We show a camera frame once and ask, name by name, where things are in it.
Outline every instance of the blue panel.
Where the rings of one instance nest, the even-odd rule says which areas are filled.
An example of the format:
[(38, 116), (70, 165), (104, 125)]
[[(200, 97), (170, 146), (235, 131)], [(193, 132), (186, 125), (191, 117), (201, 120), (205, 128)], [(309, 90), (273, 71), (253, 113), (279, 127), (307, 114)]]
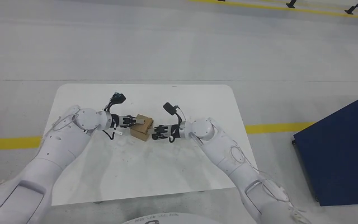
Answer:
[(358, 204), (358, 101), (294, 137), (319, 204)]

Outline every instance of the white cable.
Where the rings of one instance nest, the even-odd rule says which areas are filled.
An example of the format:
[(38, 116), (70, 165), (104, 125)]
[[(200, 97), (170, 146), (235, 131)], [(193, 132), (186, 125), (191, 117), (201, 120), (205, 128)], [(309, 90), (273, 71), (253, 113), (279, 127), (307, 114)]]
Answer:
[(184, 120), (186, 121), (185, 114), (183, 113), (183, 111), (179, 107), (178, 107), (178, 109), (180, 110), (181, 114), (184, 116)]
[[(256, 171), (258, 171), (258, 172), (260, 172), (260, 173), (263, 173), (263, 174), (268, 175), (268, 176), (270, 177), (270, 179), (265, 178), (265, 180), (271, 180), (271, 181), (273, 181), (278, 187), (282, 187), (282, 184), (279, 184), (278, 182), (276, 182), (270, 174), (268, 174), (268, 173), (266, 173), (266, 172), (264, 172), (264, 171), (261, 171), (261, 170), (255, 168), (255, 167), (251, 164), (250, 160), (246, 157), (245, 153), (242, 151), (242, 149), (240, 148), (240, 146), (238, 146), (238, 143), (237, 143), (235, 140), (233, 140), (233, 141), (236, 143), (236, 146), (233, 146), (233, 147), (237, 148), (237, 149), (240, 151), (240, 153), (241, 153), (241, 154), (243, 155), (243, 157), (244, 157), (244, 160), (247, 161), (247, 163), (250, 165), (251, 168), (253, 168), (254, 170), (256, 170)], [(270, 196), (271, 198), (276, 199), (276, 200), (281, 201), (281, 202), (291, 203), (291, 205), (293, 206), (293, 212), (294, 212), (294, 211), (306, 212), (305, 210), (299, 209), (298, 207), (296, 207), (296, 206), (293, 205), (293, 203), (292, 203), (292, 201), (291, 201), (291, 198), (290, 198), (290, 196), (288, 195), (288, 193), (286, 192), (286, 190), (284, 190), (284, 194), (287, 196), (287, 200), (282, 200), (282, 199), (277, 198), (276, 196), (274, 196), (272, 193), (268, 192), (267, 189), (265, 188), (265, 186), (262, 184), (262, 182), (261, 182), (261, 186), (262, 186), (263, 191), (264, 191), (268, 196)]]
[[(70, 116), (73, 116), (73, 118), (71, 119), (71, 122), (69, 122), (68, 124), (66, 124), (65, 126), (59, 128), (59, 129), (55, 129), (55, 127), (56, 127), (59, 123), (61, 123), (62, 121), (64, 121), (66, 118), (68, 118), (68, 117), (70, 117)], [(59, 130), (61, 130), (61, 129), (67, 127), (68, 125), (72, 124), (72, 123), (76, 120), (77, 117), (78, 117), (78, 114), (77, 114), (77, 113), (75, 113), (75, 114), (69, 114), (69, 115), (65, 116), (63, 119), (61, 119), (61, 116), (59, 116), (58, 119), (57, 119), (54, 123), (52, 123), (51, 128), (50, 128), (50, 129), (46, 132), (46, 134), (44, 134), (44, 136), (42, 137), (41, 142), (40, 142), (40, 146), (39, 146), (39, 148), (37, 149), (37, 152), (36, 152), (35, 157), (39, 154), (39, 152), (40, 152), (40, 150), (41, 150), (41, 148), (42, 148), (42, 146), (43, 146), (43, 144), (44, 144), (44, 142), (45, 142), (45, 140), (46, 140), (48, 134), (49, 134), (52, 130), (54, 130), (54, 131), (59, 131)]]

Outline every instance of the black post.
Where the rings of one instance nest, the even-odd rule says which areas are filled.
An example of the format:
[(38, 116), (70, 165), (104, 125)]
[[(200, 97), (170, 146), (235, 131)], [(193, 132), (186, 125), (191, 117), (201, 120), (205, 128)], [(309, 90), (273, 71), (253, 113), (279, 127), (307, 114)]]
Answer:
[(287, 7), (289, 8), (295, 8), (293, 5), (296, 3), (297, 0), (291, 0), (290, 3), (286, 3)]
[(356, 4), (356, 6), (350, 7), (349, 10), (345, 10), (345, 12), (347, 12), (349, 15), (353, 15), (353, 11), (356, 9), (356, 7), (358, 7), (358, 4)]

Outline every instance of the white circular base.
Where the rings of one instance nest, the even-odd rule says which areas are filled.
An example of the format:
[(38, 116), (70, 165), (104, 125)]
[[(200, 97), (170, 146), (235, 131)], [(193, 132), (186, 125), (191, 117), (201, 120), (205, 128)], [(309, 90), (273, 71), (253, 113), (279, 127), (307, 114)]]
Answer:
[(135, 218), (123, 224), (221, 224), (217, 221), (187, 213), (160, 213)]

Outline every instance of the floor marking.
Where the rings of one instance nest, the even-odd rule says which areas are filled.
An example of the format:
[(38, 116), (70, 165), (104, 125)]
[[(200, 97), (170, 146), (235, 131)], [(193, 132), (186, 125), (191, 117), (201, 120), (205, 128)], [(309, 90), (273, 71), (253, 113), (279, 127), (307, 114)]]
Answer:
[(263, 8), (267, 10), (281, 10), (281, 11), (294, 11), (294, 12), (304, 12), (311, 14), (327, 15), (327, 16), (341, 16), (341, 17), (354, 17), (358, 18), (358, 15), (349, 15), (346, 12), (327, 12), (319, 10), (308, 10), (303, 8), (288, 8), (287, 6), (264, 6), (261, 4), (251, 4), (251, 3), (240, 3), (240, 2), (220, 2), (217, 0), (188, 0), (189, 2), (201, 2), (201, 3), (211, 3), (211, 4), (223, 4), (227, 6), (241, 6), (248, 8)]
[[(282, 3), (284, 5), (286, 5), (286, 3), (289, 3), (290, 0), (286, 0), (286, 1), (278, 1), (278, 0), (257, 0), (260, 2), (272, 2), (272, 3)], [(346, 10), (347, 8), (350, 8), (350, 6), (347, 7), (339, 7), (339, 6), (324, 6), (322, 4), (310, 4), (310, 3), (301, 3), (301, 2), (296, 2), (295, 6), (304, 6), (304, 7), (313, 7), (313, 8), (329, 8), (330, 10)]]
[(299, 132), (314, 122), (303, 123), (286, 123), (286, 124), (258, 124), (258, 125), (246, 125), (247, 134), (267, 134), (277, 132)]
[(15, 150), (18, 148), (38, 148), (41, 136), (0, 138), (0, 150)]
[[(287, 124), (259, 124), (246, 125), (247, 134), (267, 134), (278, 132), (299, 132), (314, 122), (287, 123)], [(16, 150), (25, 148), (38, 148), (41, 136), (0, 138), (0, 150)]]

